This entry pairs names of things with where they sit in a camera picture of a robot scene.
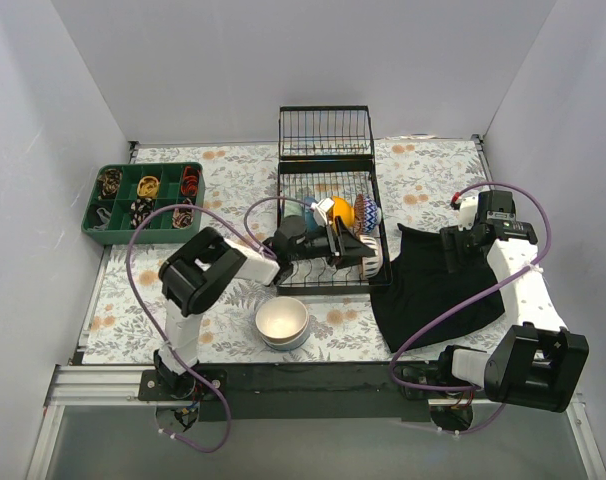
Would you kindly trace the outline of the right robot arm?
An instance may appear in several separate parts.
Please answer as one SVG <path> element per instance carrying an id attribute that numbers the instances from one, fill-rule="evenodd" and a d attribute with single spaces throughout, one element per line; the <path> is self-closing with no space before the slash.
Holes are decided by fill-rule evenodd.
<path id="1" fill-rule="evenodd" d="M 477 184 L 457 192 L 458 223 L 439 233 L 401 226 L 392 281 L 370 303 L 392 354 L 389 374 L 406 389 L 563 412 L 589 355 L 549 297 L 538 244 L 517 218 L 518 187 Z"/>

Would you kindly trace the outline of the light blue bowl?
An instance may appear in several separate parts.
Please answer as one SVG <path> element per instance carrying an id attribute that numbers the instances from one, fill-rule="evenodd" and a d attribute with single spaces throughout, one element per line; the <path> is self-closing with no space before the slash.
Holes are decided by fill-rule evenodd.
<path id="1" fill-rule="evenodd" d="M 273 350 L 291 351 L 303 345 L 309 338 L 309 335 L 310 323 L 307 323 L 305 327 L 292 339 L 277 341 L 276 339 L 271 339 L 269 337 L 262 336 L 262 340 L 268 347 L 272 348 Z"/>

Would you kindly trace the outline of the blue zigzag patterned bowl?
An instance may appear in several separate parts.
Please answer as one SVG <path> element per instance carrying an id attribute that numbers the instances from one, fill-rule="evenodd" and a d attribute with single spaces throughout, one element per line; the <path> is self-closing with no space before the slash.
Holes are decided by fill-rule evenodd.
<path id="1" fill-rule="evenodd" d="M 354 231 L 357 235 L 370 234 L 381 223 L 382 210 L 369 195 L 358 194 L 353 205 Z"/>

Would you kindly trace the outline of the yellow bowl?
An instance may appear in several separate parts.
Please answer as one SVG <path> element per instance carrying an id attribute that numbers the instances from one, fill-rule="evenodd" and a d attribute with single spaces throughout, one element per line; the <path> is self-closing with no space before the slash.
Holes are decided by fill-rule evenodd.
<path id="1" fill-rule="evenodd" d="M 332 218 L 340 218 L 345 227 L 352 228 L 355 223 L 353 206 L 342 197 L 332 196 L 331 199 L 333 201 Z"/>

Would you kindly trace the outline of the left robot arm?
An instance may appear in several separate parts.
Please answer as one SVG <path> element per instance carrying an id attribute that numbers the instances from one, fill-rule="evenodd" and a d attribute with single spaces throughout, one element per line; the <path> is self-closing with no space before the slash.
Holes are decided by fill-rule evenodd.
<path id="1" fill-rule="evenodd" d="M 291 280 L 302 264 L 318 261 L 339 278 L 349 278 L 356 272 L 365 286 L 314 286 L 309 281 Z M 301 215 L 285 216 L 258 249 L 226 239 L 211 227 L 204 228 L 172 254 L 159 271 L 167 311 L 164 345 L 154 352 L 161 387 L 176 400 L 192 395 L 199 381 L 188 368 L 198 364 L 202 317 L 232 281 L 252 281 L 295 296 L 369 293 L 374 283 L 389 282 L 388 270 L 381 239 L 353 230 L 341 216 L 319 221 L 313 229 Z"/>

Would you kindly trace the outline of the pale green bowl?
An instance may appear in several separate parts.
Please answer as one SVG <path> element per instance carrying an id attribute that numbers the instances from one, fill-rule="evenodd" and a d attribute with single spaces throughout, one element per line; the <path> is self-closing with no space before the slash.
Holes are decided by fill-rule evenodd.
<path id="1" fill-rule="evenodd" d="M 307 209 L 307 204 L 305 202 L 301 203 L 300 201 L 293 200 L 284 200 L 282 202 L 282 216 L 298 216 L 304 217 Z"/>

